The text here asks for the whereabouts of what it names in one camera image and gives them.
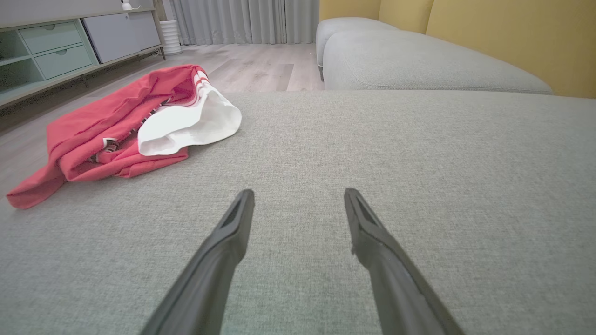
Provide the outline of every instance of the red shirt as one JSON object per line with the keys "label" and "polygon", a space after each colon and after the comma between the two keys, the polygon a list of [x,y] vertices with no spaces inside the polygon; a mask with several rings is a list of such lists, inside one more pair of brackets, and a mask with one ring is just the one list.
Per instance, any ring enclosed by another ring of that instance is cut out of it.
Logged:
{"label": "red shirt", "polygon": [[197,65],[160,69],[48,125],[49,159],[8,195],[16,208],[46,200],[67,181],[134,177],[188,157],[187,148],[167,156],[139,154],[136,131],[164,103],[183,104],[197,91]]}

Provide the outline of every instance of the gray sofa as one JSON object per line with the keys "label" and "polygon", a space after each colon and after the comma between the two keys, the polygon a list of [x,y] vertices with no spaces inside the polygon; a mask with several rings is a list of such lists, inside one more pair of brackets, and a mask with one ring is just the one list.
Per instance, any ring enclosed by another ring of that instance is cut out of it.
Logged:
{"label": "gray sofa", "polygon": [[[350,252],[359,189],[467,334],[596,328],[596,100],[469,91],[228,94],[234,136],[132,179],[1,201],[3,334],[136,334],[243,188],[222,334],[380,334]],[[43,146],[44,143],[32,145]],[[15,178],[25,176],[15,172]]]}
{"label": "gray sofa", "polygon": [[324,20],[317,33],[325,89],[454,89],[552,94],[538,77],[496,58],[399,29]]}
{"label": "gray sofa", "polygon": [[365,17],[336,17],[323,20],[316,27],[316,62],[323,67],[325,44],[337,32],[363,30],[398,30],[390,24]]}

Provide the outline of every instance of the clothing pile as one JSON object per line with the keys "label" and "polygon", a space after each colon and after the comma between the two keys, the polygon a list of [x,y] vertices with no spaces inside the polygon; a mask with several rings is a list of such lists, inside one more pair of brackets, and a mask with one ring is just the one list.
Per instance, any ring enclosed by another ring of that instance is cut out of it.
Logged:
{"label": "clothing pile", "polygon": [[200,66],[153,71],[48,125],[48,164],[12,190],[8,201],[27,209],[67,181],[134,177],[180,162],[189,145],[230,137],[241,120]]}

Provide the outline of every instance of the laminate flooring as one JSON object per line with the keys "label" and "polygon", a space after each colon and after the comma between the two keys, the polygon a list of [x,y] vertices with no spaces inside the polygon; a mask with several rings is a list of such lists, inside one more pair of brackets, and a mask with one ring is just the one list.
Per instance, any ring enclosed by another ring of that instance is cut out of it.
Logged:
{"label": "laminate flooring", "polygon": [[47,125],[60,116],[164,67],[201,65],[211,84],[227,92],[314,91],[324,89],[314,44],[229,44],[184,47],[182,54],[132,60],[89,76],[89,88],[70,82],[0,111],[0,193],[2,196],[48,160]]}

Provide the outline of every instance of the gray curtain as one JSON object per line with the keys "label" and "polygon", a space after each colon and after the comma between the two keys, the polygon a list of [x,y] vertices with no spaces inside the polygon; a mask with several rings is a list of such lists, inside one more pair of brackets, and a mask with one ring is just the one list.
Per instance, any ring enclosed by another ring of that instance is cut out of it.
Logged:
{"label": "gray curtain", "polygon": [[312,43],[319,0],[173,0],[183,44]]}
{"label": "gray curtain", "polygon": [[319,0],[285,0],[287,43],[313,43],[319,24]]}

